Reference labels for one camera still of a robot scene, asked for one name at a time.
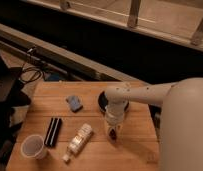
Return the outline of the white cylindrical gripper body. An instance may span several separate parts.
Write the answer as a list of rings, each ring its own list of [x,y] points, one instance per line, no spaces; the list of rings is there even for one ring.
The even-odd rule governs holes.
[[[124,120],[124,106],[111,104],[106,106],[105,120],[110,125],[118,125]]]

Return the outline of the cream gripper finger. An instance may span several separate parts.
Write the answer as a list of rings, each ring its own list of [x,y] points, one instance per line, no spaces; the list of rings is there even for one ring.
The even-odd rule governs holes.
[[[105,121],[104,125],[105,125],[106,136],[108,137],[108,139],[111,139],[111,125],[106,121]]]
[[[123,123],[117,124],[117,126],[116,126],[116,136],[117,136],[117,138],[119,138],[119,136],[120,136],[120,133],[122,131],[122,127],[123,127]]]

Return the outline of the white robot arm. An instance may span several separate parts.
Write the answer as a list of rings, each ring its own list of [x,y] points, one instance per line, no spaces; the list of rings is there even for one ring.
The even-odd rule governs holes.
[[[161,109],[160,171],[203,171],[203,78],[137,88],[109,86],[105,96],[109,125],[123,121],[126,101]]]

